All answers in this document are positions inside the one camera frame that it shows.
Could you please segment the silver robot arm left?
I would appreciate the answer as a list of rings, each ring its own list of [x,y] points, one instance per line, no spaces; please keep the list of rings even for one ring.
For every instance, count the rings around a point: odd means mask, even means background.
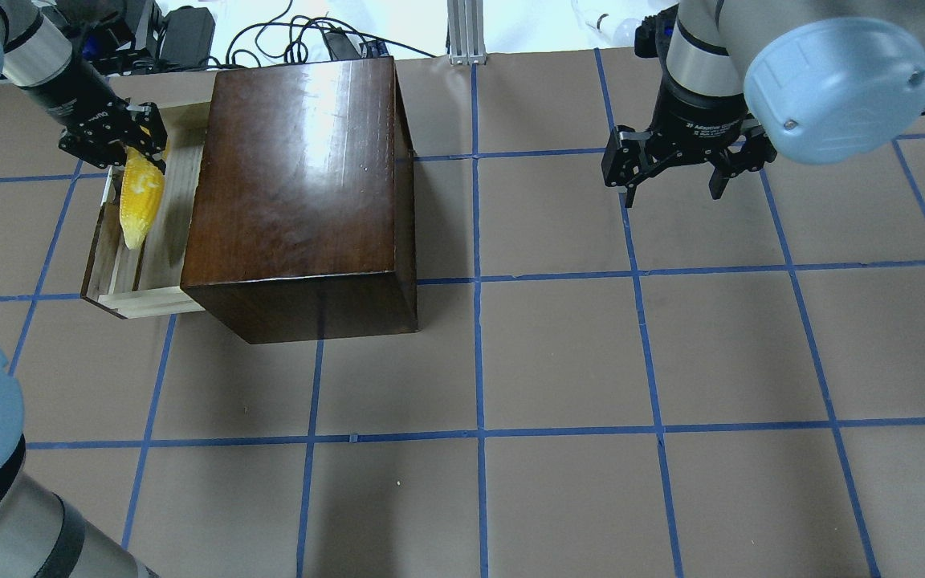
[[[0,1],[0,78],[61,125],[65,153],[101,169],[121,167],[140,193],[161,190],[169,134],[157,104],[118,96],[30,1]]]

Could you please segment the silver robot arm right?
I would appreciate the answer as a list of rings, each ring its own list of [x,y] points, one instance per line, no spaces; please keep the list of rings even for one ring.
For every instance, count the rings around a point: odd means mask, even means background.
[[[711,165],[719,200],[778,157],[836,164],[925,115],[925,1],[672,1],[633,48],[661,79],[647,128],[617,125],[603,151],[626,207],[666,169]]]

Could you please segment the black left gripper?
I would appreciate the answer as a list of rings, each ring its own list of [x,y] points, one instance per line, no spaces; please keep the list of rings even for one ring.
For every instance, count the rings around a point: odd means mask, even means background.
[[[63,126],[64,153],[90,165],[126,165],[133,147],[166,173],[169,133],[157,104],[121,98],[90,63],[73,56],[54,78],[21,89]]]

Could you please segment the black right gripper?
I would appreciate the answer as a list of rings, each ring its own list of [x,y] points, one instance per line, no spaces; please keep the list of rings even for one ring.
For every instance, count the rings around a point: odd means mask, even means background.
[[[623,206],[630,209],[647,179],[666,169],[709,164],[709,194],[719,200],[731,179],[759,172],[777,155],[742,96],[694,94],[666,76],[647,129],[619,124],[610,132],[601,174],[605,186],[626,190]]]

